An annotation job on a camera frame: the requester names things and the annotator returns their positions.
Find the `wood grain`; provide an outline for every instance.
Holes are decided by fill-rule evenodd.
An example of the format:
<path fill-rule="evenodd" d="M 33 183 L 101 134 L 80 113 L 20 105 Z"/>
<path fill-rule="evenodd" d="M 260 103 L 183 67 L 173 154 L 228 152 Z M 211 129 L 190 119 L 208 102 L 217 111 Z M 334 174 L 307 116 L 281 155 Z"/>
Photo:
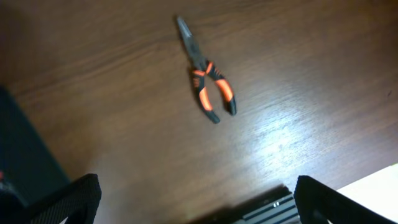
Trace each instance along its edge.
<path fill-rule="evenodd" d="M 398 161 L 394 0 L 3 0 L 0 81 L 52 154 L 99 175 L 96 223 L 185 223 L 310 175 Z M 214 125 L 173 16 L 232 84 Z"/>

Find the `needle-nose pliers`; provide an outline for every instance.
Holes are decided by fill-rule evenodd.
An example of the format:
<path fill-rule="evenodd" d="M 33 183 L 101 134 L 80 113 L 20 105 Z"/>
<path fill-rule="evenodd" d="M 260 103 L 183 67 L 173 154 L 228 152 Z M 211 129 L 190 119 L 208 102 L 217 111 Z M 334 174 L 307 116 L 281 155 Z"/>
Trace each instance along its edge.
<path fill-rule="evenodd" d="M 187 53 L 191 58 L 192 64 L 196 70 L 193 71 L 193 87 L 195 88 L 197 97 L 202 110 L 212 122 L 219 123 L 220 119 L 213 111 L 213 107 L 209 101 L 205 86 L 205 75 L 212 78 L 218 88 L 221 90 L 226 101 L 227 109 L 231 115 L 236 114 L 236 103 L 231 85 L 222 76 L 220 71 L 215 67 L 214 63 L 202 56 L 198 45 L 193 39 L 192 33 L 188 29 L 187 24 L 181 17 L 177 17 L 177 24 L 180 29 L 181 37 Z"/>

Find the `wooden table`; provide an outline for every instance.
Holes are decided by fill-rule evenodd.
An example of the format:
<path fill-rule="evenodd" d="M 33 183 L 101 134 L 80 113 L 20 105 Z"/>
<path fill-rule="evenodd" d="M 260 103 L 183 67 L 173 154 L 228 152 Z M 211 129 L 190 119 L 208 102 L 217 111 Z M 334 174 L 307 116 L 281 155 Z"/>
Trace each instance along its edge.
<path fill-rule="evenodd" d="M 3 0 L 0 77 L 97 223 L 185 223 L 300 174 L 340 188 L 398 161 L 395 0 Z M 198 108 L 173 16 L 238 113 Z"/>

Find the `pliers handle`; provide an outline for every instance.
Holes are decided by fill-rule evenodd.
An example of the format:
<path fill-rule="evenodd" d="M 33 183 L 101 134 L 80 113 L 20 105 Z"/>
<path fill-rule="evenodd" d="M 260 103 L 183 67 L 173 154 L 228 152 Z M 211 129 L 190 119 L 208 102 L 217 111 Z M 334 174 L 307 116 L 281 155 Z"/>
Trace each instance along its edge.
<path fill-rule="evenodd" d="M 210 103 L 208 94 L 207 94 L 207 89 L 205 86 L 205 75 L 208 75 L 210 78 L 212 78 L 220 91 L 222 92 L 224 96 L 224 100 L 226 102 L 226 107 L 228 112 L 231 115 L 236 114 L 236 103 L 235 103 L 235 96 L 232 91 L 231 85 L 228 83 L 228 81 L 225 79 L 224 76 L 220 73 L 220 71 L 215 67 L 213 62 L 207 62 L 207 69 L 206 71 L 201 71 L 201 70 L 194 70 L 193 71 L 193 87 L 195 88 L 200 106 L 202 110 L 205 112 L 207 117 L 209 119 L 217 124 L 219 123 L 220 119 L 218 116 L 214 113 L 213 107 Z"/>

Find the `hand tool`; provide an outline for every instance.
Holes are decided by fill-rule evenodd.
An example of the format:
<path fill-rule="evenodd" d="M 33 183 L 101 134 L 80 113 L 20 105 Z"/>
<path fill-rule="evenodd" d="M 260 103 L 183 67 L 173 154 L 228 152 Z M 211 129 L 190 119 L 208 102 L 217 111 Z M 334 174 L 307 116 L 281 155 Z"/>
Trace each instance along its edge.
<path fill-rule="evenodd" d="M 178 27 L 180 29 L 181 37 L 187 53 L 192 61 L 196 70 L 193 71 L 193 87 L 195 88 L 198 100 L 202 110 L 207 117 L 215 124 L 219 123 L 220 119 L 213 111 L 213 107 L 209 101 L 207 90 L 205 86 L 205 75 L 212 78 L 218 88 L 221 90 L 226 106 L 231 115 L 236 114 L 236 103 L 234 93 L 231 85 L 222 76 L 220 71 L 215 67 L 214 63 L 207 60 L 200 52 L 199 47 L 193 39 L 192 33 L 188 29 L 187 24 L 181 17 L 177 17 Z"/>

